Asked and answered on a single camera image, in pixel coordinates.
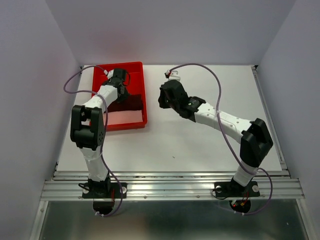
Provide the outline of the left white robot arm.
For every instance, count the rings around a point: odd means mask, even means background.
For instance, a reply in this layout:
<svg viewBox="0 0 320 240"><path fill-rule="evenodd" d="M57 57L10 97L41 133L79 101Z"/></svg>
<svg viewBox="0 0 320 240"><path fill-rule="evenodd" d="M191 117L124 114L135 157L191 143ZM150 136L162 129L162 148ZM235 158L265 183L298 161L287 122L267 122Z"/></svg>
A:
<svg viewBox="0 0 320 240"><path fill-rule="evenodd" d="M123 102L130 96L125 81L111 77L82 105L71 110L70 139L83 154L88 181L79 186L89 198L107 198L112 194L110 171L102 156L108 120L104 114L114 102Z"/></svg>

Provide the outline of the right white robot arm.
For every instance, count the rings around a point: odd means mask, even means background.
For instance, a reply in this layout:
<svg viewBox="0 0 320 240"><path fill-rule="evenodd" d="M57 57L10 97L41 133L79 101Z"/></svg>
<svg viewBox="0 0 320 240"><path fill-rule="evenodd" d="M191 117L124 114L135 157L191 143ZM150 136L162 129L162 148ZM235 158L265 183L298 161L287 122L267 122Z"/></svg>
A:
<svg viewBox="0 0 320 240"><path fill-rule="evenodd" d="M239 167L223 190L242 195L256 176L258 168L274 143L264 120L242 119L219 111L204 99L188 96L182 89L160 87L158 98L162 109L173 109L180 117L206 125L222 133Z"/></svg>

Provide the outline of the dark red t shirt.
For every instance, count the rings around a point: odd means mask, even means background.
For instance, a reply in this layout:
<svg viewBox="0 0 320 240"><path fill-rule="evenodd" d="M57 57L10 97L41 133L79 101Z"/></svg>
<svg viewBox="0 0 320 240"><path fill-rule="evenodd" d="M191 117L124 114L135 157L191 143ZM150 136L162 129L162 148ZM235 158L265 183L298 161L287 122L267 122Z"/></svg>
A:
<svg viewBox="0 0 320 240"><path fill-rule="evenodd" d="M130 95L124 101L114 101L111 103L107 110L111 112L123 112L123 111L141 111L144 108L141 94Z"/></svg>

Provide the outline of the red plastic tray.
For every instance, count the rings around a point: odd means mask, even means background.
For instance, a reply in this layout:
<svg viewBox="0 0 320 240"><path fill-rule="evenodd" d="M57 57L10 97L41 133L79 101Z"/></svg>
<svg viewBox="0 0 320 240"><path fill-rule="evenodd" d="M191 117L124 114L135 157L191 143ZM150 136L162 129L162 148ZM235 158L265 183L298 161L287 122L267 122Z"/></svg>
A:
<svg viewBox="0 0 320 240"><path fill-rule="evenodd" d="M125 85L129 97L121 103L108 106L107 131L142 129L148 122L147 102L143 64L140 61L101 64L103 69L124 69L127 71Z"/></svg>

